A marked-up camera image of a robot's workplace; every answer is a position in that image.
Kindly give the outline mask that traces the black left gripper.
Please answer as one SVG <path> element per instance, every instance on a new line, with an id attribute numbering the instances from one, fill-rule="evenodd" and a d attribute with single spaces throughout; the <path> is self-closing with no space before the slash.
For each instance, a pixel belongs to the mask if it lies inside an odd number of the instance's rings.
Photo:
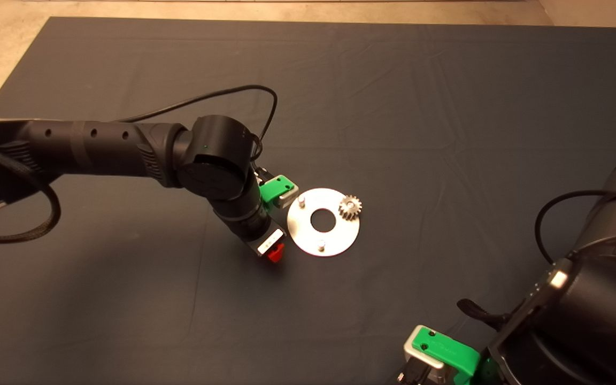
<path id="1" fill-rule="evenodd" d="M 257 233 L 244 235 L 242 241 L 259 258 L 267 258 L 272 263 L 278 263 L 283 258 L 286 230 L 276 221 L 269 221 L 267 227 Z"/>

